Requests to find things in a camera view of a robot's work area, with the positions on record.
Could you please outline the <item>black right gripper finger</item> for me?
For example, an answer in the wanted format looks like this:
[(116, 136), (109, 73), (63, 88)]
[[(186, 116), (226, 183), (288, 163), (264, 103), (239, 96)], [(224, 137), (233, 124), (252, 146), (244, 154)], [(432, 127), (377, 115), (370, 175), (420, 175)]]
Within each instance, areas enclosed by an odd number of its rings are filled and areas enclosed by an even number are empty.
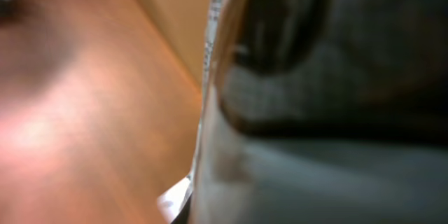
[(175, 219), (171, 222), (171, 224), (188, 224), (190, 217), (191, 199), (192, 197), (189, 196), (189, 198), (183, 205), (182, 209), (180, 210), (179, 214), (175, 217)]

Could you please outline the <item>green 3M cleaner package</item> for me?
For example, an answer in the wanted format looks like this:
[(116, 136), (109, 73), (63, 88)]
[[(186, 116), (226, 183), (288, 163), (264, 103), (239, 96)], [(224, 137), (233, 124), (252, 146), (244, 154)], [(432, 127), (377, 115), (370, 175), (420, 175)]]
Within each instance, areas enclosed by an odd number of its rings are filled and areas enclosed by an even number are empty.
[(447, 222), (447, 0), (211, 0), (168, 223)]

